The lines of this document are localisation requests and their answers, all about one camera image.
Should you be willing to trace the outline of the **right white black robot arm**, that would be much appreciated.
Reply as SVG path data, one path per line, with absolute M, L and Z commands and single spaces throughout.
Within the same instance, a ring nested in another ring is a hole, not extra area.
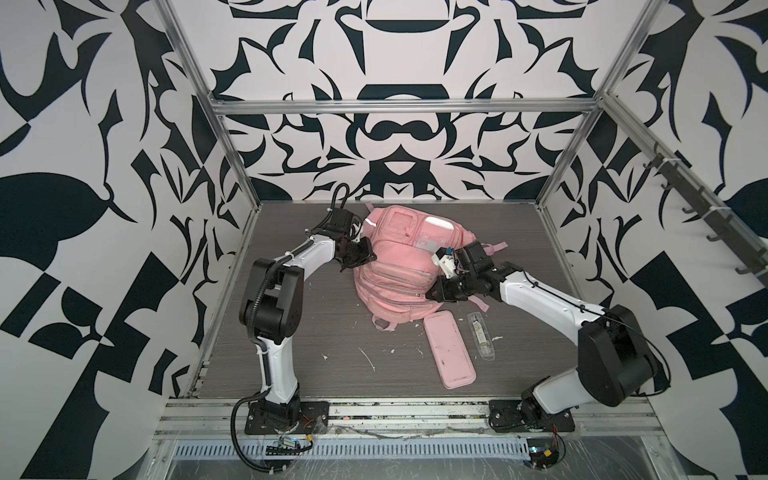
M 616 407 L 629 397 L 642 397 L 641 387 L 668 371 L 661 352 L 642 333 L 631 310 L 606 309 L 577 299 L 508 262 L 442 275 L 426 297 L 448 303 L 477 295 L 533 315 L 577 349 L 574 368 L 539 381 L 514 408 L 491 409 L 489 423 L 497 431 L 544 429 L 557 416 L 584 404 Z

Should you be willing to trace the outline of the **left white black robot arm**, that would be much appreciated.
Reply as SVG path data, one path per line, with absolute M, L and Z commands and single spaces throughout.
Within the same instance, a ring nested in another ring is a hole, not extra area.
M 332 261 L 345 270 L 375 259 L 367 237 L 313 234 L 278 258 L 253 263 L 239 318 L 257 348 L 262 386 L 256 402 L 261 411 L 288 423 L 298 419 L 301 400 L 293 366 L 293 336 L 303 315 L 305 281 Z

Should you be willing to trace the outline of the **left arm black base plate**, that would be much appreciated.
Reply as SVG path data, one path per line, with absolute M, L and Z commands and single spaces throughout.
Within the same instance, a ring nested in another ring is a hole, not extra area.
M 279 432 L 302 433 L 311 423 L 325 425 L 330 411 L 326 401 L 292 401 L 277 404 L 266 400 L 251 402 L 244 432 L 246 435 L 268 435 Z

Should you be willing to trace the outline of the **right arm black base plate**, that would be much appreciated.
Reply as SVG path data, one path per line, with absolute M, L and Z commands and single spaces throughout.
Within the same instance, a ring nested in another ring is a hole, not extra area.
M 576 430 L 569 410 L 549 414 L 532 398 L 491 400 L 488 406 L 488 423 L 496 433 L 571 433 Z

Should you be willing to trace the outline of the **pink student backpack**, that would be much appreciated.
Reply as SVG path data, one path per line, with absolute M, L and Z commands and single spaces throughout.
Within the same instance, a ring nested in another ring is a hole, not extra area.
M 371 241 L 376 259 L 353 270 L 358 297 L 380 331 L 420 320 L 442 304 L 428 290 L 453 260 L 436 263 L 441 248 L 458 249 L 476 240 L 462 225 L 404 206 L 368 208 L 361 237 Z

